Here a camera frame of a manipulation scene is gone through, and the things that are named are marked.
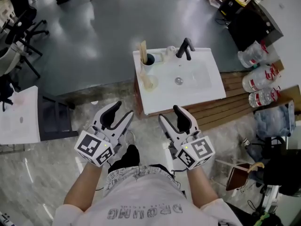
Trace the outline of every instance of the sink basin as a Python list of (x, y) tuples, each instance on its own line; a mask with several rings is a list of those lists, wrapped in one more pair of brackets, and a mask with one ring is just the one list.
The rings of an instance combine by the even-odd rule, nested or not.
[[(165, 54), (165, 48), (148, 49), (147, 53)], [(145, 114), (157, 113), (173, 108), (212, 101), (226, 97), (224, 86), (210, 48), (195, 48), (190, 52), (191, 60), (172, 57), (167, 62), (155, 63), (148, 75), (158, 79), (153, 91), (146, 91), (139, 76), (140, 53), (133, 52), (135, 69)]]

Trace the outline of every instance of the white t-shirt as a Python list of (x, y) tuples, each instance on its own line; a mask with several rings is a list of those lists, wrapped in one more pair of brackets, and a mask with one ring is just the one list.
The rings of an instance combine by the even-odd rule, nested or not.
[(222, 200), (197, 208), (159, 168), (132, 167), (108, 175), (105, 197), (86, 212), (62, 205), (53, 226), (199, 225), (242, 226)]

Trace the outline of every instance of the gray floor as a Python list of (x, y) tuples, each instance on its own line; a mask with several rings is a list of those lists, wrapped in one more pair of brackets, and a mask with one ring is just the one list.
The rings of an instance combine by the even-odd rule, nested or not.
[[(116, 114), (115, 121), (120, 120), (125, 112), (135, 110), (132, 88), (132, 83), (122, 84), (119, 89), (102, 93), (97, 105), (86, 103), (77, 106), (72, 112), (73, 129), (78, 132), (86, 129), (100, 108), (117, 100), (121, 100), (123, 105)], [(167, 117), (175, 121), (174, 114), (168, 114)], [(158, 118), (138, 119), (135, 116), (129, 128), (136, 135), (141, 163), (166, 165), (163, 147), (167, 145), (168, 140), (158, 124)], [(254, 118), (250, 114), (206, 131), (205, 135), (210, 137), (217, 158), (249, 160), (244, 150), (239, 148), (238, 135), (252, 139), (255, 135), (254, 128)], [(17, 150), (22, 150), (24, 146), (25, 151), (0, 154), (0, 211), (9, 214), (16, 225), (51, 225), (55, 209), (62, 204), (66, 193), (85, 165), (85, 161), (73, 149), (76, 140), (75, 137), (31, 145), (17, 145)], [(0, 146), (0, 150), (7, 152), (12, 149)], [(218, 182), (223, 182), (229, 172), (229, 169), (221, 168), (214, 163), (213, 159), (209, 160), (203, 168), (210, 178)], [(105, 164), (98, 188), (103, 186), (107, 170), (108, 165)], [(188, 199), (191, 200), (186, 173), (177, 173), (176, 180), (181, 183), (181, 189), (185, 190)], [(248, 199), (258, 205), (259, 190), (251, 180), (245, 189), (238, 191), (235, 197), (231, 197), (232, 192), (226, 192), (224, 187), (218, 184), (213, 183), (213, 187), (224, 200), (248, 212), (252, 212), (247, 205)], [(96, 192), (95, 201), (101, 198), (102, 191)]]
[(227, 28), (218, 25), (207, 0), (37, 0), (36, 20), (46, 19), (49, 36), (33, 45), (44, 55), (30, 57), (38, 80), (26, 65), (18, 72), (22, 89), (37, 85), (53, 95), (134, 77), (132, 51), (179, 47), (185, 37), (195, 47), (211, 48), (220, 72), (242, 71), (237, 47)]

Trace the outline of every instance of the trash can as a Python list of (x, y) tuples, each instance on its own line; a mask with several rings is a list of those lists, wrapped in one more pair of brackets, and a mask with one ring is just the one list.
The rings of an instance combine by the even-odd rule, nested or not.
[(225, 17), (226, 20), (232, 21), (236, 13), (246, 6), (246, 2), (243, 0), (225, 0), (219, 7), (219, 11)]

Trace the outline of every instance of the speaker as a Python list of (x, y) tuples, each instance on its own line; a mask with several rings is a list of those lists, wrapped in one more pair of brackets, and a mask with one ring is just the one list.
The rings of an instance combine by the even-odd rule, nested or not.
[(229, 32), (238, 49), (244, 51), (255, 42), (271, 45), (283, 34), (267, 10), (250, 1), (228, 25)]

